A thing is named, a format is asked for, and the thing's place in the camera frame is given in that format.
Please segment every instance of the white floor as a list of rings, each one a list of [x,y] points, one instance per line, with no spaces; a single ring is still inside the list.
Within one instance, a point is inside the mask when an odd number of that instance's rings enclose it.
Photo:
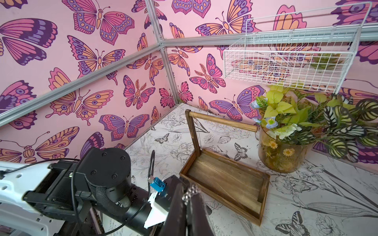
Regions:
[[[207,113],[181,104],[127,149],[133,182],[147,189],[152,150],[156,151],[154,176],[178,176],[193,151],[185,110]],[[243,162],[271,175],[263,223],[260,227],[204,195],[213,210],[209,220],[216,236],[340,236],[376,235],[378,231],[378,175],[311,151],[301,168],[280,174],[266,168],[257,154],[255,133],[196,121],[202,147],[235,159],[235,144],[247,148]],[[169,134],[168,141],[159,139]],[[105,231],[119,226],[104,216]],[[124,227],[112,235],[136,236]]]

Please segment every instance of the black and white butterfly drawing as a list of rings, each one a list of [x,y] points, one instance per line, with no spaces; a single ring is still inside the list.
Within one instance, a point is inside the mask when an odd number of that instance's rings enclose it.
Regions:
[[[160,144],[163,144],[164,142],[168,141],[168,136],[169,136],[169,133],[164,135],[164,137],[160,137],[160,138],[155,139],[155,141],[159,142]]]
[[[237,154],[235,156],[235,161],[240,160],[241,158],[247,158],[247,148],[241,147],[239,144],[235,143],[235,148],[237,150]]]
[[[276,230],[290,236],[310,236],[310,233],[302,223],[302,216],[299,211],[296,211],[291,219],[291,224],[279,224],[276,226]]]

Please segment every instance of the amber glass vase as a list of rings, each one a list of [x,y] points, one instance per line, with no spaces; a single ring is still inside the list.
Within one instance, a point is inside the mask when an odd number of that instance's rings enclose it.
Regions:
[[[292,145],[280,142],[260,128],[259,158],[271,170],[280,173],[296,171],[302,164],[307,150],[312,146]]]

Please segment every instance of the blue flower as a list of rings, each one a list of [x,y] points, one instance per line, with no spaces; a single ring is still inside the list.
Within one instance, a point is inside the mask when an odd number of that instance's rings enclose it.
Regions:
[[[278,122],[276,121],[276,117],[275,116],[272,116],[272,117],[267,117],[265,118],[266,120],[266,128],[267,129],[273,129],[274,127],[277,127],[278,126]]]

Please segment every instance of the butterfly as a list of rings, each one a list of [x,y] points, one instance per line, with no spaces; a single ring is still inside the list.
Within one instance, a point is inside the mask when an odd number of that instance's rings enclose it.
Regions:
[[[169,108],[172,108],[175,106],[175,99],[173,98],[172,93],[169,92],[165,88],[160,88],[159,93],[161,96],[160,104],[162,107],[169,106]]]
[[[178,28],[172,23],[169,23],[169,26],[170,26],[170,31],[172,32],[173,38],[182,39],[185,37],[184,33],[182,32],[182,30],[180,30],[180,28]],[[188,55],[185,52],[196,53],[196,52],[199,52],[202,48],[203,46],[177,46],[176,49],[171,50],[172,52],[175,52],[175,53],[168,54],[169,62],[172,63],[173,65],[178,65],[178,67],[180,68],[184,68],[186,70],[186,74],[190,76],[189,65],[184,60],[184,57],[188,58]]]
[[[156,142],[159,142],[160,144],[163,144],[164,142],[167,142],[167,141],[168,141],[168,136],[169,136],[169,133],[167,133],[167,134],[164,135],[163,137],[160,137],[160,138],[155,139],[155,141],[156,141]]]
[[[142,33],[142,36],[139,38],[138,45],[137,45],[138,51],[147,47],[148,47],[148,43],[147,43],[146,34]],[[157,56],[152,56],[152,54],[150,53],[147,56],[144,56],[136,60],[134,64],[127,65],[127,67],[130,69],[138,69],[142,65],[146,64],[144,66],[144,69],[147,70],[148,68],[150,68],[150,74],[149,74],[150,81],[152,85],[155,85],[155,81],[153,79],[155,78],[155,76],[159,74],[159,70],[164,68],[163,59],[162,58],[156,59],[156,58]]]
[[[101,69],[101,65],[102,67],[105,67],[107,65],[110,65],[110,63],[122,59],[123,56],[125,56],[125,50],[117,49],[111,51],[110,53],[106,54],[103,58],[101,58],[102,53],[104,52],[102,51],[101,56],[99,55],[99,57],[97,58],[95,53],[85,43],[71,35],[68,35],[67,38],[69,39],[68,42],[71,45],[71,52],[73,53],[73,56],[76,58],[76,60],[80,60],[78,65],[80,75],[78,76],[78,78],[81,78],[85,75],[88,75],[89,73],[94,72],[96,68]],[[115,74],[113,76],[109,74],[107,75],[107,77],[108,79],[113,79],[116,82],[116,85],[118,85],[117,79],[115,78],[116,71],[114,73]]]
[[[50,71],[50,75],[51,78],[49,78],[49,88],[51,90],[71,82],[67,75],[59,68],[54,68],[53,71]],[[113,90],[99,91],[89,95],[83,100],[84,97],[80,96],[79,89],[79,97],[76,96],[76,91],[72,91],[63,97],[58,98],[57,100],[51,102],[50,108],[52,108],[54,111],[53,113],[48,114],[46,118],[51,117],[53,114],[69,115],[76,111],[76,117],[86,120],[87,125],[90,125],[89,119],[94,117],[97,114],[97,110],[101,109],[107,102],[110,101],[110,98],[113,97]]]
[[[172,9],[175,13],[181,11],[184,15],[188,14],[192,9],[193,12],[204,18],[210,10],[210,0],[173,0]]]
[[[95,148],[102,148],[104,145],[104,138],[102,137],[102,134],[100,132],[95,132],[93,135],[91,135],[87,141],[84,143],[83,147],[81,148],[80,151],[80,159],[82,159],[89,149],[92,147]]]
[[[226,87],[226,82],[221,78],[222,71],[217,67],[215,64],[215,58],[208,54],[206,67],[200,63],[200,67],[202,69],[202,72],[194,71],[197,75],[203,76],[202,77],[191,77],[189,80],[192,83],[198,84],[201,88],[207,89],[209,88],[209,91],[212,93],[217,93],[217,89],[219,88],[219,85],[222,87]]]
[[[6,8],[17,7],[21,9],[22,5],[28,4],[28,0],[0,0],[0,3]]]
[[[46,52],[44,50],[24,41],[48,48],[55,40],[58,30],[56,24],[51,21],[26,18],[11,20],[4,23],[0,26],[0,34],[13,37],[2,37],[4,45],[12,55],[13,59],[18,64],[24,66],[34,59],[39,61],[46,59]],[[0,56],[2,56],[3,53],[4,47],[0,40]]]
[[[167,20],[167,17],[162,13],[157,7],[159,4],[156,1],[165,1],[165,0],[154,0],[153,4],[155,6],[156,16],[160,20]],[[147,13],[146,8],[146,1],[145,0],[136,0],[133,9],[131,9],[132,12],[139,12],[144,9],[144,13]],[[150,16],[147,15],[146,20],[144,21],[144,29],[147,29],[151,25]]]
[[[282,5],[277,12],[279,14],[285,14],[295,12],[295,7],[288,8],[286,5]],[[273,30],[282,29],[299,29],[306,28],[307,22],[302,19],[301,13],[293,13],[288,15],[276,16],[274,20]],[[280,66],[291,67],[304,67],[312,60],[313,53],[303,52],[315,52],[320,51],[320,48],[316,47],[315,43],[277,43],[268,45],[274,51],[287,51],[272,53],[271,58]]]
[[[218,23],[206,23],[198,26],[195,30],[202,36],[210,35],[222,35],[222,34],[234,34],[234,33],[252,33],[260,31],[255,27],[253,21],[249,21],[247,25],[247,19],[251,19],[251,15],[246,13],[252,10],[252,3],[247,0],[231,0],[228,6],[227,20]]]
[[[24,80],[14,82],[8,86],[0,95],[0,114],[37,97],[37,95],[33,95],[32,89],[33,87],[29,86],[29,83],[25,83]],[[9,124],[18,130],[30,129],[37,119],[36,115],[36,111],[32,111],[11,121]]]
[[[134,83],[128,76],[123,77],[123,83],[125,84],[123,96],[128,97],[128,99],[126,99],[127,107],[131,106],[131,104],[133,104],[133,106],[135,106],[136,104],[136,108],[140,109],[143,106],[143,103],[148,102],[150,96],[155,92],[155,88],[153,87],[146,88],[147,83],[144,83],[144,85],[141,88],[139,88],[139,80],[135,81],[134,86]]]
[[[343,6],[351,3],[359,3],[352,6]],[[369,4],[362,3],[362,0],[343,0],[336,3],[340,7],[336,8],[331,14],[337,14],[338,22],[335,25],[361,24],[365,18]],[[373,0],[372,9],[370,10],[365,23],[378,22],[376,15],[378,9],[378,1]],[[369,62],[372,65],[378,64],[378,42],[360,42],[356,56],[359,56],[360,62]]]
[[[116,115],[102,115],[99,122],[104,125],[104,130],[110,131],[112,136],[112,141],[120,140],[123,135],[127,133],[128,138],[135,138],[138,130],[144,126],[144,124],[150,119],[147,114],[142,114],[131,121],[126,119],[126,122]]]
[[[241,147],[239,144],[235,143],[235,148],[237,150],[237,153],[235,155],[234,160],[239,161],[241,158],[245,159],[247,158],[247,149],[244,147]]]
[[[19,147],[23,148],[23,151],[21,153],[19,151],[0,148],[0,161],[21,162],[23,156],[25,158],[25,163],[34,163],[36,162],[36,152],[39,157],[45,160],[65,158],[69,152],[69,149],[65,147],[67,147],[72,142],[78,132],[79,127],[71,127],[65,129],[47,139],[35,149],[33,148],[33,145],[36,144],[38,138],[40,138],[42,135],[36,139],[34,144],[24,147],[20,146],[17,142],[14,141],[1,140],[2,142],[6,141],[16,143]]]
[[[310,236],[310,233],[304,225],[299,211],[294,212],[291,219],[291,224],[278,224],[276,230],[284,234],[290,234],[290,236]]]
[[[181,83],[181,89],[178,89],[178,96],[184,103],[193,101],[193,94],[189,91],[189,86],[186,81]]]
[[[231,103],[224,100],[214,100],[210,102],[210,107],[216,109],[219,113],[227,114],[230,119],[235,121],[242,121],[242,114],[250,119],[259,118],[259,112],[251,109],[250,104],[264,92],[265,90],[260,85],[255,85],[243,90],[237,97],[236,102],[234,100]]]
[[[134,20],[119,11],[105,13],[101,22],[105,8],[100,9],[99,6],[98,15],[96,16],[97,10],[92,0],[62,0],[62,3],[75,12],[73,14],[75,30],[92,34],[96,28],[100,27],[101,23],[100,37],[111,45],[116,43],[118,34],[127,34],[129,29],[134,28]]]

